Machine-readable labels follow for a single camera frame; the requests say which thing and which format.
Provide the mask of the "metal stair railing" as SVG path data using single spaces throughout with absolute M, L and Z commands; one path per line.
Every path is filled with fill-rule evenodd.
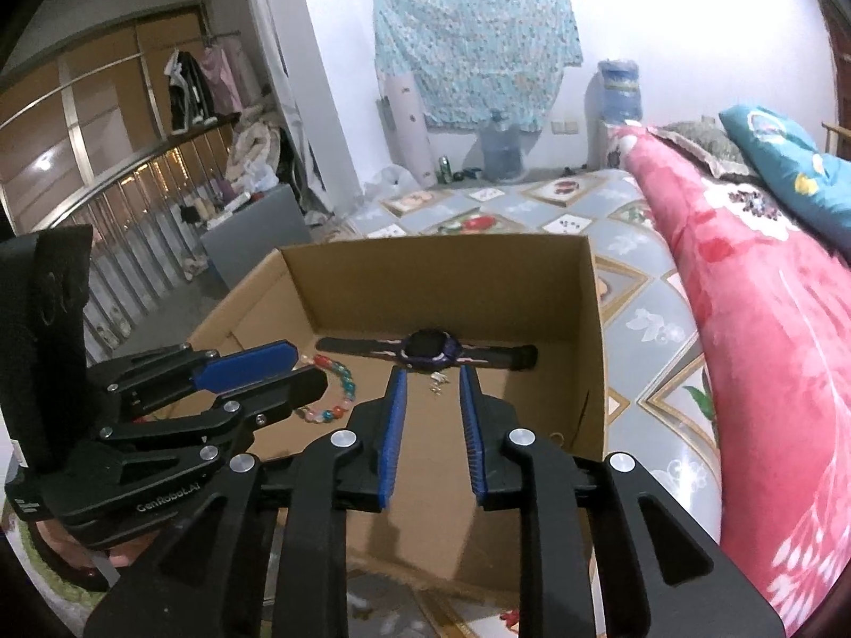
M 221 197 L 237 118 L 221 118 L 133 154 L 35 226 L 93 230 L 84 349 L 89 364 L 136 347 L 164 313 L 219 291 L 198 209 Z

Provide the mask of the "black purple wrist watch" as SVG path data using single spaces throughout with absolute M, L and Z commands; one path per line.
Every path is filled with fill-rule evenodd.
M 482 346 L 462 343 L 442 329 L 423 329 L 403 339 L 339 339 L 322 337 L 316 343 L 320 353 L 371 357 L 394 362 L 416 372 L 441 372 L 450 367 L 474 366 L 485 369 L 525 372 L 538 363 L 538 349 L 522 346 Z

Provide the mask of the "pile of clothes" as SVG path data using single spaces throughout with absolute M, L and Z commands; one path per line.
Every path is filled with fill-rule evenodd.
M 304 196 L 302 162 L 288 138 L 284 118 L 267 105 L 245 108 L 233 128 L 225 179 L 235 193 L 273 189 L 274 180 Z

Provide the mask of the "brown cardboard box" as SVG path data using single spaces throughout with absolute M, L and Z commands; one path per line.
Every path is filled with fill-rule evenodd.
M 393 498 L 348 522 L 353 566 L 478 601 L 519 589 L 519 517 L 479 508 L 460 398 L 466 374 L 523 428 L 586 458 L 606 446 L 597 271 L 583 236 L 407 236 L 268 254 L 192 331 L 222 354 L 288 341 L 339 359 L 359 400 L 379 398 L 403 351 L 453 359 L 407 376 Z

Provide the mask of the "hanging clothes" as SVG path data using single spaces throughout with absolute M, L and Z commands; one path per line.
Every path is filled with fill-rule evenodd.
M 241 114 L 253 99 L 253 77 L 244 78 L 239 62 L 241 46 L 225 45 L 219 36 L 201 43 L 199 55 L 174 48 L 164 65 L 173 136 Z

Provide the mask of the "wooden wardrobe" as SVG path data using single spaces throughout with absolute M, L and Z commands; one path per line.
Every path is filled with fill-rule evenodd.
M 16 231 L 132 156 L 188 130 L 170 65 L 202 53 L 198 6 L 91 33 L 2 85 L 2 203 Z

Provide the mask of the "pink floral blanket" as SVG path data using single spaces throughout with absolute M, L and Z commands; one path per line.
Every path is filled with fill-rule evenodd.
M 719 429 L 721 547 L 790 636 L 849 632 L 849 269 L 754 184 L 616 127 L 687 293 Z

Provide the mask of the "teal floral hanging cloth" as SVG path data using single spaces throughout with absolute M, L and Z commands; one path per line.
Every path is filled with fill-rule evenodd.
M 438 130 L 477 130 L 499 112 L 541 131 L 565 69 L 583 65 L 571 0 L 372 3 L 377 75 L 409 73 Z

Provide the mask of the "teal floral pillow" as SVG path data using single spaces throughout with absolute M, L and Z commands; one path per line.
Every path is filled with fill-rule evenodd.
M 798 122 L 757 105 L 719 113 L 773 196 L 849 259 L 849 162 L 821 152 Z

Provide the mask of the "grey brown pillow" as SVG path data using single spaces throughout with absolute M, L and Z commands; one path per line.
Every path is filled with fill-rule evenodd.
M 703 164 L 716 179 L 756 180 L 758 172 L 741 148 L 714 121 L 678 121 L 650 132 L 672 142 L 688 156 Z

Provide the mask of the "blue water jug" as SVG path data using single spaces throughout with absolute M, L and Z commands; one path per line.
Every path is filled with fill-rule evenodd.
M 607 124 L 628 124 L 644 119 L 639 67 L 633 61 L 600 61 L 600 105 Z

